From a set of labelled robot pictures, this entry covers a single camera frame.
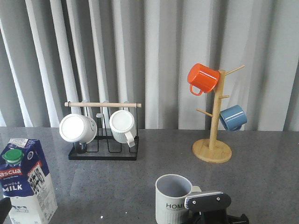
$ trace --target blue mug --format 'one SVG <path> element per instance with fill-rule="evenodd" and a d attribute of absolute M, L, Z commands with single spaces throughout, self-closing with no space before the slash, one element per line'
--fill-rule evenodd
<path fill-rule="evenodd" d="M 239 105 L 221 111 L 219 119 L 225 130 L 231 132 L 239 131 L 242 125 L 247 123 L 246 114 Z"/>

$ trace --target milk carton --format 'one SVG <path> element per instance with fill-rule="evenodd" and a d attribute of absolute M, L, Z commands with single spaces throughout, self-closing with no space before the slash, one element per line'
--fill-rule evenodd
<path fill-rule="evenodd" d="M 0 154 L 0 184 L 11 199 L 13 224 L 49 223 L 57 202 L 39 140 L 10 140 Z"/>

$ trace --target white mug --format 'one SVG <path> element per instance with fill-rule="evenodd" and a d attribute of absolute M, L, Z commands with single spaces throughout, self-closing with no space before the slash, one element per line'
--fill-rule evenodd
<path fill-rule="evenodd" d="M 59 124 L 60 136 L 68 142 L 90 143 L 97 134 L 97 124 L 87 116 L 69 114 Z"/>
<path fill-rule="evenodd" d="M 158 224 L 181 224 L 188 219 L 185 198 L 191 192 L 201 192 L 198 186 L 183 176 L 167 174 L 156 181 L 156 222 Z"/>
<path fill-rule="evenodd" d="M 114 112 L 109 120 L 112 135 L 120 143 L 127 143 L 129 147 L 135 145 L 136 127 L 134 116 L 125 110 Z"/>

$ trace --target mug rack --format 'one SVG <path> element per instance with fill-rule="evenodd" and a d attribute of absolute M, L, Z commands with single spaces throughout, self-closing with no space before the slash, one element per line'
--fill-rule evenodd
<path fill-rule="evenodd" d="M 87 144 L 86 151 L 76 150 L 75 143 L 68 155 L 69 160 L 120 160 L 120 161 L 135 161 L 137 160 L 139 136 L 138 136 L 138 116 L 137 110 L 141 108 L 140 103 L 88 103 L 88 102 L 65 102 L 65 106 L 99 107 L 100 113 L 96 115 L 97 135 L 94 140 Z M 135 146 L 129 147 L 127 144 L 117 142 L 107 127 L 109 124 L 111 108 L 122 108 L 123 110 L 135 109 L 133 114 L 136 123 L 136 136 L 134 138 Z"/>
<path fill-rule="evenodd" d="M 192 147 L 193 154 L 203 161 L 210 163 L 223 163 L 228 161 L 232 156 L 230 147 L 224 142 L 217 140 L 220 107 L 222 99 L 230 97 L 229 95 L 223 95 L 225 77 L 244 67 L 245 65 L 242 65 L 229 72 L 219 70 L 220 77 L 217 85 L 214 88 L 215 95 L 212 114 L 201 109 L 196 109 L 197 111 L 212 118 L 210 138 L 200 139 L 194 142 Z"/>

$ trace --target mug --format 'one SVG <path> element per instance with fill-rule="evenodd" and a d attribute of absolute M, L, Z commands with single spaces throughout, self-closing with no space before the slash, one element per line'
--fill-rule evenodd
<path fill-rule="evenodd" d="M 191 192 L 201 192 L 198 186 L 183 176 L 167 174 L 156 181 L 156 222 L 158 224 L 181 224 L 188 219 L 185 198 Z"/>
<path fill-rule="evenodd" d="M 69 114 L 59 124 L 60 136 L 68 142 L 90 143 L 97 134 L 97 124 L 87 116 Z"/>
<path fill-rule="evenodd" d="M 215 71 L 199 63 L 195 64 L 188 74 L 190 92 L 196 96 L 200 96 L 203 92 L 210 92 L 217 85 L 219 77 L 219 71 Z M 193 92 L 193 86 L 199 88 L 200 92 Z"/>
<path fill-rule="evenodd" d="M 135 145 L 136 127 L 134 116 L 125 110 L 114 112 L 109 120 L 112 135 L 119 143 L 127 143 L 129 147 Z"/>
<path fill-rule="evenodd" d="M 242 125 L 247 123 L 246 114 L 239 105 L 221 111 L 219 119 L 225 130 L 232 132 L 239 131 Z"/>

